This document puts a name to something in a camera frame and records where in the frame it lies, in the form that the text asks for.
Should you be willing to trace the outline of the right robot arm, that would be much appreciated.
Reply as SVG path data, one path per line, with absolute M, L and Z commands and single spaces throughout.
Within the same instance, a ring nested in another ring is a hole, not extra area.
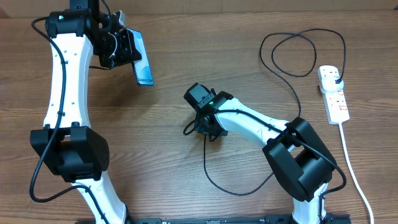
M 294 199 L 296 223 L 326 223 L 324 196 L 336 161 L 308 121 L 273 119 L 244 106 L 233 95 L 195 83 L 184 94 L 195 110 L 190 125 L 213 142 L 232 131 L 262 151 L 281 187 Z

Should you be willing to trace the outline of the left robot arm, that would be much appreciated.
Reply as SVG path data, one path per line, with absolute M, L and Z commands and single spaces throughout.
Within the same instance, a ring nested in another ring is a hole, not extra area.
M 99 69 L 130 64 L 138 85 L 152 86 L 144 39 L 125 26 L 122 11 L 100 10 L 98 0 L 71 1 L 69 8 L 44 18 L 41 35 L 52 49 L 52 84 L 41 129 L 30 133 L 30 144 L 47 166 L 78 190 L 95 223 L 132 223 L 108 174 L 109 146 L 91 128 L 88 115 L 88 73 L 93 56 Z

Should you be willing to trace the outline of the smartphone with blue screen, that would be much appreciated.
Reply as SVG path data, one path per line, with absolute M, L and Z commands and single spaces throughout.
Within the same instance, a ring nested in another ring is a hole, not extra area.
M 143 36 L 139 31 L 136 31 L 136 30 L 133 30 L 130 28 L 127 28 L 127 29 L 130 32 L 132 32 L 136 50 L 141 55 L 141 59 L 134 60 L 132 62 L 132 67 L 134 69 L 137 84 L 141 85 L 141 86 L 153 86 L 154 79 L 152 76 L 152 72 L 150 70 L 149 60 L 147 57 L 147 52 L 146 52 L 146 48 L 144 45 Z

